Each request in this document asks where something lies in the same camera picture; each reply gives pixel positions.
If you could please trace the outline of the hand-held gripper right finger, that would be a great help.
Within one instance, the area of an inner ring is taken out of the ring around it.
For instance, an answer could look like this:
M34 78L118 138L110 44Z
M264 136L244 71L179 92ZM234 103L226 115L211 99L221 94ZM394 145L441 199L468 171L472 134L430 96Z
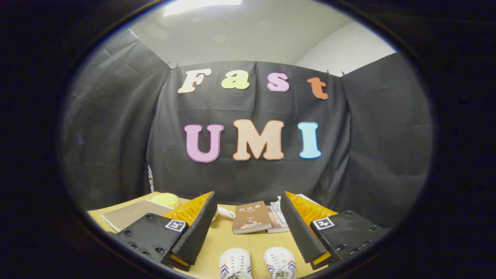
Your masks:
M291 192L282 194L280 205L304 261L313 269L346 261L389 231L352 210L334 212Z

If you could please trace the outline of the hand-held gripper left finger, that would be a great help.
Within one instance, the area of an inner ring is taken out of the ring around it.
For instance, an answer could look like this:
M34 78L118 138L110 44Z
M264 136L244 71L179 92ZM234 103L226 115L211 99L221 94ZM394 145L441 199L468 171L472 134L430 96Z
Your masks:
M135 254L189 271L216 212L217 197L211 191L165 214L144 213L118 233L107 234Z

